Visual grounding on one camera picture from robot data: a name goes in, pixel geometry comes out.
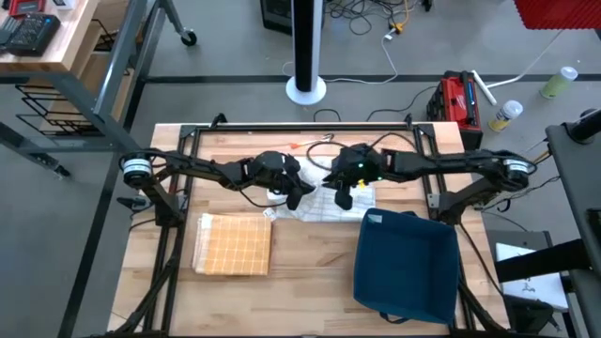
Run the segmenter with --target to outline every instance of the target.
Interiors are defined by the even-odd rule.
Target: round base
[[[322,78],[317,77],[316,88],[310,92],[301,92],[297,89],[296,78],[293,76],[285,84],[285,92],[288,97],[296,104],[312,105],[316,104],[326,96],[326,83]]]

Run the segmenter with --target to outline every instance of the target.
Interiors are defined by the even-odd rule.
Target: orange checkered cloth
[[[198,219],[192,268],[207,275],[267,275],[271,220],[204,213]]]

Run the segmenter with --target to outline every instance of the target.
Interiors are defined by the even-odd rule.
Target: concrete floor
[[[184,24],[193,28],[199,47],[184,49],[167,23],[152,67],[152,75],[279,75],[292,59],[290,37],[262,27],[256,1],[177,0]],[[390,74],[379,40],[385,20],[370,17],[374,28],[352,35],[344,19],[327,18],[321,51],[322,74]],[[356,29],[361,30],[360,23]],[[435,9],[411,12],[406,32],[388,44],[402,74],[442,74],[447,69],[477,69],[482,74],[519,73],[553,37],[551,31],[523,27],[512,1],[438,1]],[[601,41],[592,30],[567,31],[532,73],[554,73],[570,65],[581,73],[601,72]],[[306,121],[319,108],[333,108],[344,121],[361,121],[378,108],[400,108],[415,93],[434,83],[386,85],[330,84],[316,107],[301,108],[285,96],[282,84],[148,85],[131,134],[147,145],[155,123],[209,122],[226,113],[233,122]],[[494,90],[499,102],[513,99],[525,113],[503,133],[485,128],[483,147],[523,152],[544,137],[544,128],[577,118],[598,106],[601,83],[577,82],[557,99],[542,99],[542,83],[519,83]],[[480,94],[481,118],[487,121],[498,107]],[[14,114],[25,112],[19,95],[0,86],[3,121],[32,134]],[[428,94],[411,110],[424,119]],[[402,115],[382,114],[375,121],[398,121]],[[320,120],[332,116],[321,116]],[[528,156],[543,151],[539,146]],[[7,149],[0,147],[0,336],[55,336],[75,277],[85,239],[98,203],[110,155],[60,154],[56,157],[73,173],[59,181]],[[538,184],[557,174],[546,161],[532,178]],[[122,183],[115,197],[131,195]],[[549,230],[555,243],[577,238],[578,231],[560,183],[533,192],[504,214],[533,231]],[[487,229],[516,230],[485,215]],[[76,336],[104,332],[125,250],[128,212],[111,205],[92,280],[76,326]]]

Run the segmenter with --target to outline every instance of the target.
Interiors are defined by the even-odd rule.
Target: dark blue bin
[[[459,283],[459,245],[452,226],[414,213],[371,208],[363,217],[353,296],[388,315],[451,324]]]

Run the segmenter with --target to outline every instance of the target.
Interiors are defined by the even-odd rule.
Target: wooden tabletop
[[[75,9],[57,10],[54,2],[46,1],[44,12],[55,15],[61,22],[46,52],[41,57],[21,57],[2,53],[0,71],[71,70],[98,2],[99,0],[77,0]],[[8,11],[0,9],[0,23],[3,23],[7,16]]]
[[[179,127],[157,125],[152,146],[163,150],[176,149]],[[463,151],[455,123],[435,123],[435,129],[440,152]],[[335,140],[346,145],[371,143],[383,133],[335,132]],[[206,133],[201,136],[198,156],[226,162],[256,156],[265,150],[278,150],[303,157],[306,148],[292,150],[288,144],[315,140],[322,134],[315,131]],[[412,150],[404,140],[394,136],[384,139],[377,146],[382,147]],[[312,155],[336,156],[339,150],[338,146],[318,146]],[[445,178],[449,191],[460,190],[471,183],[468,174],[448,175]],[[420,180],[403,184],[381,181],[375,184],[375,188],[377,207],[396,211],[413,210],[426,217]],[[268,203],[264,189],[249,188],[246,192],[256,203]],[[442,335],[448,332],[443,325],[415,320],[402,325],[388,324],[378,313],[364,308],[352,298],[352,268],[359,223],[276,220],[269,276],[220,277],[193,272],[191,262],[196,226],[203,212],[260,215],[262,211],[251,206],[239,193],[227,191],[215,182],[201,179],[193,181],[171,335]],[[152,212],[145,212],[137,215],[134,222],[153,217]],[[466,210],[463,224],[475,240],[488,268],[496,275],[480,213]],[[501,297],[487,280],[474,250],[464,235],[457,231],[470,289],[491,315],[507,327],[507,315]],[[147,292],[159,233],[159,227],[153,223],[139,226],[131,232],[109,330],[122,324],[123,318],[129,316]],[[162,311],[162,302],[163,297],[157,307],[158,315]]]

